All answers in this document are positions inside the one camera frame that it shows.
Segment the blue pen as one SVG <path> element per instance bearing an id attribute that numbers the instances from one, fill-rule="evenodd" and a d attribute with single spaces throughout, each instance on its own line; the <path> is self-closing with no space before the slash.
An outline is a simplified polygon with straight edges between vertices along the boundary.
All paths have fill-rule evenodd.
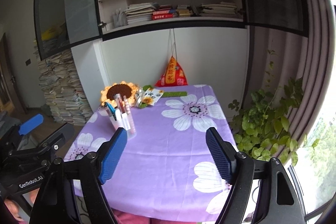
<path id="1" fill-rule="evenodd" d="M 105 102 L 104 106 L 108 109 L 108 111 L 110 112 L 111 116 L 116 119 L 116 114 L 115 114 L 115 109 L 114 107 L 109 103 L 109 102 Z"/>

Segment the crochet sunflower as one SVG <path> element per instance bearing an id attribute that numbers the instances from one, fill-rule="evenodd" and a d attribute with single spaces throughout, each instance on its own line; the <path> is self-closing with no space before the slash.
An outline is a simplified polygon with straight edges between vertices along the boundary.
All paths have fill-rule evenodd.
<path id="1" fill-rule="evenodd" d="M 114 83 L 112 86 L 106 86 L 101 91 L 100 105 L 104 106 L 105 102 L 110 103 L 113 107 L 117 106 L 114 100 L 116 94 L 121 95 L 121 99 L 127 98 L 130 106 L 135 103 L 135 94 L 139 90 L 139 86 L 134 83 L 127 83 L 126 81 L 121 81 L 120 83 Z"/>

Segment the dark glass cabinet door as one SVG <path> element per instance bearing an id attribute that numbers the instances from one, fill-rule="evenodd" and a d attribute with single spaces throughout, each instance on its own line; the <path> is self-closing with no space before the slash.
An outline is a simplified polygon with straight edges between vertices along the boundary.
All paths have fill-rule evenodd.
<path id="1" fill-rule="evenodd" d="M 98 39 L 98 0 L 34 0 L 34 26 L 41 59 Z"/>

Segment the silver ribbon bow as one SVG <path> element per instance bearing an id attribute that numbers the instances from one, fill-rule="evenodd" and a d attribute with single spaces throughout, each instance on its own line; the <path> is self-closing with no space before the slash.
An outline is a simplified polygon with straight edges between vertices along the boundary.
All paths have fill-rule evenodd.
<path id="1" fill-rule="evenodd" d="M 142 100 L 144 98 L 145 92 L 142 89 L 138 89 L 134 95 L 134 106 L 141 108 Z"/>

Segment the sunflower printed card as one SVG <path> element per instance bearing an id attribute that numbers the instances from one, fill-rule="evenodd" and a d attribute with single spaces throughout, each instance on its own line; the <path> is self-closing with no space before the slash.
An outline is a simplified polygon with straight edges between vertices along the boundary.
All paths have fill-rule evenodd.
<path id="1" fill-rule="evenodd" d="M 155 88 L 148 88 L 145 91 L 145 94 L 142 97 L 142 103 L 145 103 L 150 106 L 154 106 L 159 99 L 163 96 L 164 91 Z"/>

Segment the red fabric pouch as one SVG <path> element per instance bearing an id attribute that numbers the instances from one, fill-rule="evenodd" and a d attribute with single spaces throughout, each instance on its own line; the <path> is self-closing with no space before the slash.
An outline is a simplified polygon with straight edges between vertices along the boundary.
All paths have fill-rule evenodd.
<path id="1" fill-rule="evenodd" d="M 188 85 L 185 73 L 176 58 L 171 56 L 164 74 L 161 75 L 155 86 L 165 87 L 185 85 Z"/>

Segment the green potted plant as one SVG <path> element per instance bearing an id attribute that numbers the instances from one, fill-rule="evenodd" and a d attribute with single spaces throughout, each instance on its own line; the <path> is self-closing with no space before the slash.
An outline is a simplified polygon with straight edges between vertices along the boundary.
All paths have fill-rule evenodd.
<path id="1" fill-rule="evenodd" d="M 316 138 L 308 144 L 307 134 L 299 141 L 291 133 L 292 122 L 289 116 L 293 110 L 301 107 L 304 91 L 303 78 L 290 77 L 288 82 L 271 88 L 275 79 L 275 50 L 267 50 L 271 58 L 265 69 L 265 87 L 251 92 L 251 104 L 243 108 L 238 100 L 228 104 L 228 108 L 236 112 L 229 123 L 239 151 L 245 152 L 252 159 L 269 161 L 275 157 L 282 164 L 298 163 L 300 148 L 308 148 L 315 153 L 321 139 Z"/>

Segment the pink checkered pen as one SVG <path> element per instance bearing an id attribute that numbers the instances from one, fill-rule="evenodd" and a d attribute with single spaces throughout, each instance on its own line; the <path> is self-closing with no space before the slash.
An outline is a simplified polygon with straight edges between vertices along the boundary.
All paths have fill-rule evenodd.
<path id="1" fill-rule="evenodd" d="M 136 134 L 135 125 L 134 125 L 133 117 L 131 115 L 130 104 L 126 96 L 123 97 L 123 101 L 124 101 L 125 110 L 127 113 L 127 118 L 130 124 L 130 131 L 133 135 L 135 135 Z"/>

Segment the white eraser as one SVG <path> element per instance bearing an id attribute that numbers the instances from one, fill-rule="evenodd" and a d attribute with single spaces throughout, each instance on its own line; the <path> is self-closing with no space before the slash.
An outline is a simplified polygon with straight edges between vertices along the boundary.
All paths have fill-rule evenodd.
<path id="1" fill-rule="evenodd" d="M 122 115 L 120 109 L 115 110 L 116 128 L 123 127 Z"/>

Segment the white translucent pen cup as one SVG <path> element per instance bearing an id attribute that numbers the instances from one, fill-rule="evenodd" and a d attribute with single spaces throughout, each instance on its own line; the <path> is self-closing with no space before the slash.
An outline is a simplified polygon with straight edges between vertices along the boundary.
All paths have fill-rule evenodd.
<path id="1" fill-rule="evenodd" d="M 132 138 L 136 135 L 135 124 L 131 114 L 122 113 L 117 110 L 115 116 L 109 117 L 115 130 L 123 128 L 126 130 L 128 138 Z"/>

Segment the green crochet stem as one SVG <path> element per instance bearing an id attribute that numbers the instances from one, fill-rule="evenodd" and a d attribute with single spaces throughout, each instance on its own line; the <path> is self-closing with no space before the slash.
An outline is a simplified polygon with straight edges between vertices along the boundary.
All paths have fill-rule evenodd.
<path id="1" fill-rule="evenodd" d="M 141 88 L 143 91 L 146 91 L 148 88 L 154 88 L 152 87 L 151 85 L 146 85 L 144 86 L 143 88 Z M 161 98 L 170 98 L 170 97 L 185 97 L 187 96 L 187 92 L 185 91 L 177 91 L 177 92 L 167 92 L 167 91 L 164 91 L 164 94 Z M 147 106 L 150 106 L 150 105 L 147 105 L 145 103 L 143 103 L 141 105 L 141 109 L 142 108 L 145 108 Z"/>

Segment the stack of papers and books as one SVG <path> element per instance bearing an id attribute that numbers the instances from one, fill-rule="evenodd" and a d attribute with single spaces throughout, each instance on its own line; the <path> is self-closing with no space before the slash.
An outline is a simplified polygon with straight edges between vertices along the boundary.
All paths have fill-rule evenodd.
<path id="1" fill-rule="evenodd" d="M 93 111 L 77 73 L 71 50 L 41 60 L 37 42 L 34 51 L 39 69 L 39 86 L 51 116 L 58 123 L 83 126 Z"/>

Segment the red gel pen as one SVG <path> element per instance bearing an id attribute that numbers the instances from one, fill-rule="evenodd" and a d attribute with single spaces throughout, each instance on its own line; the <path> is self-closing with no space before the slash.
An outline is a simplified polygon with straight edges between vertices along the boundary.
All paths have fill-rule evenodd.
<path id="1" fill-rule="evenodd" d="M 125 106 L 124 106 L 124 104 L 123 104 L 122 96 L 121 96 L 120 93 L 118 93 L 117 96 L 118 96 L 118 101 L 119 101 L 119 103 L 120 103 L 120 110 L 121 110 L 122 113 L 125 113 L 126 110 L 125 110 Z"/>

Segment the clear gel pen black cap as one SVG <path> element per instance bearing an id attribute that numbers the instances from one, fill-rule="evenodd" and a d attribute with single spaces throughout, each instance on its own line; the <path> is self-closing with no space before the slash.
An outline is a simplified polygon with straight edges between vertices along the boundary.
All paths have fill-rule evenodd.
<path id="1" fill-rule="evenodd" d="M 117 94 L 114 95 L 114 101 L 116 102 L 116 105 L 117 105 L 118 110 L 120 110 L 120 103 L 119 103 L 119 101 L 118 101 L 118 96 L 117 96 Z"/>

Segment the pink curtain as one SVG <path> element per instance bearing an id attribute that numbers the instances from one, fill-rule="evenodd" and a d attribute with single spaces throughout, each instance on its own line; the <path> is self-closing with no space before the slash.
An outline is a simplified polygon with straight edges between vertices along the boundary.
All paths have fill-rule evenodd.
<path id="1" fill-rule="evenodd" d="M 331 71 L 335 64 L 335 8 L 331 0 L 306 0 L 308 34 L 301 36 L 273 28 L 249 28 L 252 49 L 252 68 L 248 91 L 266 85 L 266 70 L 270 62 L 267 50 L 274 50 L 274 78 L 270 83 L 276 99 L 284 95 L 282 87 L 290 78 L 302 79 L 303 99 L 299 108 L 289 109 L 291 137 L 303 142 L 312 129 L 327 88 L 331 84 Z"/>

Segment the white correction tape dispenser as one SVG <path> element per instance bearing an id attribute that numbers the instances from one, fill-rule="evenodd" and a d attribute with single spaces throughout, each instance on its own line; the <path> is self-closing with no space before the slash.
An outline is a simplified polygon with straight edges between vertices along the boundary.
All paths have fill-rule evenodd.
<path id="1" fill-rule="evenodd" d="M 128 120 L 128 115 L 126 113 L 122 113 L 121 118 L 122 118 L 123 128 L 126 131 L 129 131 L 130 130 L 130 123 L 129 123 L 129 120 Z"/>

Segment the black pen with clip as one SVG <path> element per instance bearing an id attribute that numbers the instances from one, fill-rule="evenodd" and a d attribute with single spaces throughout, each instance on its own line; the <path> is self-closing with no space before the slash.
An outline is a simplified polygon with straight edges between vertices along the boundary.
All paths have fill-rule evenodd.
<path id="1" fill-rule="evenodd" d="M 108 112 L 109 116 L 116 120 L 115 109 L 109 102 L 104 102 L 104 107 Z"/>

